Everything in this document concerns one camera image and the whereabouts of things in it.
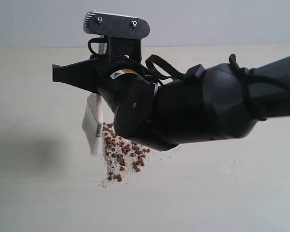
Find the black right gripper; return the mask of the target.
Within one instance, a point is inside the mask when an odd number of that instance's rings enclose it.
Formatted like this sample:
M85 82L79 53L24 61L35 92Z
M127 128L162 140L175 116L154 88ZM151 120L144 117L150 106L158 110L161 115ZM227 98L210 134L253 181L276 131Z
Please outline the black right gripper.
M145 67L126 57L91 57L66 66L52 64L53 82L100 94L115 116L149 116L155 86Z

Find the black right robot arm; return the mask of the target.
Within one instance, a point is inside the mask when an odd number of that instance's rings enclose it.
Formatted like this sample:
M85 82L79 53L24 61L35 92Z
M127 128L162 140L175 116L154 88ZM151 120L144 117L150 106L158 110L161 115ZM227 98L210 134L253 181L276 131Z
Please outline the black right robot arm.
M259 121L290 116L290 56L247 69L230 55L227 63L179 73L155 55L145 65L99 55L53 65L52 78L101 95L117 135L159 151L240 139Z

